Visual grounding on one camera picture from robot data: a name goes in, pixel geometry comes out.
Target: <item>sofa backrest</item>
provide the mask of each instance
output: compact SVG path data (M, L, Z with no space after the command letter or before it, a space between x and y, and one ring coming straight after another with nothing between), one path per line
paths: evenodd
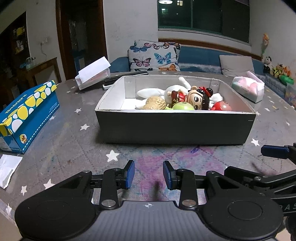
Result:
M221 74L219 55L239 55L216 49L181 46L178 64L181 71L199 71ZM256 74L263 75L263 63L252 59Z

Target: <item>white wall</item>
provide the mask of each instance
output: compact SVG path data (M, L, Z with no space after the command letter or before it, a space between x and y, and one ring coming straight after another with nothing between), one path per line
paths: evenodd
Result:
M261 55L264 33L270 40L264 56L296 72L296 13L281 0L250 0L250 44Z
M251 46L216 36L180 31L158 31L157 0L103 0L108 60L127 56L134 40L190 39L251 52Z
M36 57L37 64L45 61L45 59L49 60L57 57L59 72L62 81L64 81L65 74L57 38L55 0L14 0L0 14L0 33L25 11L27 12L27 34L30 56ZM40 47L40 42L45 38L48 39L48 42L42 46L42 49L47 57L41 53ZM52 79L57 80L53 68L36 75L38 83Z

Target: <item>door frame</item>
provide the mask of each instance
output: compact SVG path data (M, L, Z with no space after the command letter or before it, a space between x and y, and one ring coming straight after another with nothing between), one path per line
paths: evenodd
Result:
M59 50L61 54L62 64L64 68L64 73L66 80L72 79L73 77L73 65L75 67L74 60L70 60L69 53L65 51L65 41L63 38L63 28L62 28L62 14L61 11L61 1L56 0L56 21L57 21L57 37L59 41ZM105 36L105 25L104 25L104 11L103 11L103 0L98 0L98 16L99 16L99 26L98 31L101 38L98 40L98 43L102 47L102 55L107 57L107 46L106 46L106 36Z

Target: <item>screw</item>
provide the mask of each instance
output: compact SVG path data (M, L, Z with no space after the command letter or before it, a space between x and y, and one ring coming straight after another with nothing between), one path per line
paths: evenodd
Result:
M262 177L254 177L255 181L260 181L262 179Z
M182 204L186 207L193 207L196 205L196 202L192 199L186 199L182 201Z
M116 204L116 202L112 199L106 199L102 201L102 205L105 207L113 207Z

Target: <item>wooden door frame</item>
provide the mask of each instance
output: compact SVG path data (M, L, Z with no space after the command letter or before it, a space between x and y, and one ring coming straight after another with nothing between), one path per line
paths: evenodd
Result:
M64 73L66 80L70 79L69 77L69 63L67 62L64 40L62 34L62 20L61 20L61 1L56 0L56 21L57 21L57 37L59 41L59 50L61 54L62 64L64 68ZM98 15L99 15L99 34L101 38L99 39L99 44L102 47L102 53L107 58L107 46L106 46L106 36L105 36L105 25L104 25L104 11L103 11L103 0L98 0Z

